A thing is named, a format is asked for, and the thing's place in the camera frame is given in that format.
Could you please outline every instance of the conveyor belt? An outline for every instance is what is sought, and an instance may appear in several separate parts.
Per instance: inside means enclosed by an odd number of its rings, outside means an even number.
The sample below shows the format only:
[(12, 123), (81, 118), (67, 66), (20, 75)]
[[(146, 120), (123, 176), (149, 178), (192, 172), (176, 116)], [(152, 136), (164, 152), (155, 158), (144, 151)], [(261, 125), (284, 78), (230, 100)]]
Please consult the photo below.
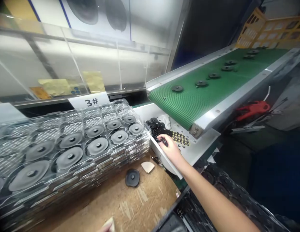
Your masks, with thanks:
[[(150, 92), (149, 99), (189, 130), (195, 120), (288, 52), (285, 49), (266, 49), (260, 50), (254, 59), (243, 59), (249, 50), (251, 49), (236, 49), (227, 53), (183, 77), (154, 89)], [(235, 69), (229, 72), (222, 71), (221, 67), (228, 60), (237, 61)], [(221, 78), (207, 80), (208, 86), (196, 88), (195, 82), (206, 80), (209, 73), (218, 73)], [(183, 91), (172, 91), (175, 85), (182, 86)]]

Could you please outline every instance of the red tool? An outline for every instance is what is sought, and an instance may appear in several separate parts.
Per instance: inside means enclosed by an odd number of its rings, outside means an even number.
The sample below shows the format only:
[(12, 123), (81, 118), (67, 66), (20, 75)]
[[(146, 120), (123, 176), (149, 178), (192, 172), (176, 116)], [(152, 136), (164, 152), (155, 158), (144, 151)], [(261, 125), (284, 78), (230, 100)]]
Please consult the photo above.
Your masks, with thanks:
[(254, 101), (253, 104), (240, 107), (236, 110), (242, 111), (247, 110), (248, 112), (244, 113), (243, 115), (236, 118), (237, 121), (242, 121), (250, 116), (253, 116), (255, 114), (262, 114), (267, 112), (270, 109), (269, 104), (265, 101)]

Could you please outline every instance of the yellow paper note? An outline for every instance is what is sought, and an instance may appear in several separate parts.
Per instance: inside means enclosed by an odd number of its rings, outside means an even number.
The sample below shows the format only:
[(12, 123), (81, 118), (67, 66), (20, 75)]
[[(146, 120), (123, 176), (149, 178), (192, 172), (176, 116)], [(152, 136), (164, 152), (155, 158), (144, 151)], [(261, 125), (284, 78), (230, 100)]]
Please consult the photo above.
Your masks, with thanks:
[(51, 99), (49, 94), (44, 90), (43, 87), (30, 87), (32, 92), (38, 97), (40, 100)]
[(91, 93), (105, 92), (105, 86), (101, 72), (82, 72), (85, 82)]
[(38, 79), (38, 82), (51, 97), (72, 94), (66, 79)]

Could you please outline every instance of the stacked plastic trays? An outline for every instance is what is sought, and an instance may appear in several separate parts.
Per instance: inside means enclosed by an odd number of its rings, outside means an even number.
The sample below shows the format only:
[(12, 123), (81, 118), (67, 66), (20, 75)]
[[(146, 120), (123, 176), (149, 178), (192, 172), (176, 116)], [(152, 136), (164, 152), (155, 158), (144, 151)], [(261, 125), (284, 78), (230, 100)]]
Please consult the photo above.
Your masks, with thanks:
[(142, 158), (150, 136), (126, 100), (1, 125), (0, 223), (39, 223)]

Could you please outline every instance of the label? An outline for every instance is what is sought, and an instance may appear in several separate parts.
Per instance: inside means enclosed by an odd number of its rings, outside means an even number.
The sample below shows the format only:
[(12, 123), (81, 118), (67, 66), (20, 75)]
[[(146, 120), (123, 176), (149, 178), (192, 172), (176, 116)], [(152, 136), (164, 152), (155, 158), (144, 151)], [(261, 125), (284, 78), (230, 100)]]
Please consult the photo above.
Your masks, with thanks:
[(10, 103), (0, 104), (0, 124), (8, 121), (27, 119), (19, 110)]
[(106, 92), (100, 92), (100, 93), (94, 93), (94, 94), (69, 98), (68, 100), (75, 109), (98, 106), (110, 102)]

